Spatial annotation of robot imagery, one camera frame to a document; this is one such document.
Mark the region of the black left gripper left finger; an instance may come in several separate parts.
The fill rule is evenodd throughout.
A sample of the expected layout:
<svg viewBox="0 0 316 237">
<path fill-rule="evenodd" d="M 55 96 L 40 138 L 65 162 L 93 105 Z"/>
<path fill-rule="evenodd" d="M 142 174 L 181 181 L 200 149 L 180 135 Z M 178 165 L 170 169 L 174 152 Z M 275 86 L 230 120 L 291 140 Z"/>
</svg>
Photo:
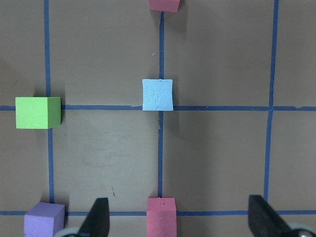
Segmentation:
<svg viewBox="0 0 316 237">
<path fill-rule="evenodd" d="M 110 212 L 107 197 L 97 198 L 81 225 L 79 237 L 107 237 L 110 231 Z"/>
</svg>

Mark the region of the pink foam block near left arm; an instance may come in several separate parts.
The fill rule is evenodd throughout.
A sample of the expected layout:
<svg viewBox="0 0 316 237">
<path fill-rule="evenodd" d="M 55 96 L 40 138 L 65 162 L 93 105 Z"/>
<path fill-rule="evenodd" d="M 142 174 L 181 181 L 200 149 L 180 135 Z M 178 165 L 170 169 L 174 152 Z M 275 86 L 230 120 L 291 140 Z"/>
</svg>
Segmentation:
<svg viewBox="0 0 316 237">
<path fill-rule="evenodd" d="M 175 198 L 148 198 L 146 219 L 148 237 L 176 237 Z"/>
</svg>

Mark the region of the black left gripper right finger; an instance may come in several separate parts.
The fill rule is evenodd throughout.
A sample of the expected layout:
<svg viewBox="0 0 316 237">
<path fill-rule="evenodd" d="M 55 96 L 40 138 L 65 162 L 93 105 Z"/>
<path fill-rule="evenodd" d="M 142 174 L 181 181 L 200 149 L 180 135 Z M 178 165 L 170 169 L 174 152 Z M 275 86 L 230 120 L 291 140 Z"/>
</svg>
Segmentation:
<svg viewBox="0 0 316 237">
<path fill-rule="evenodd" d="M 249 196 L 248 226 L 254 237 L 280 237 L 292 231 L 260 195 Z"/>
</svg>

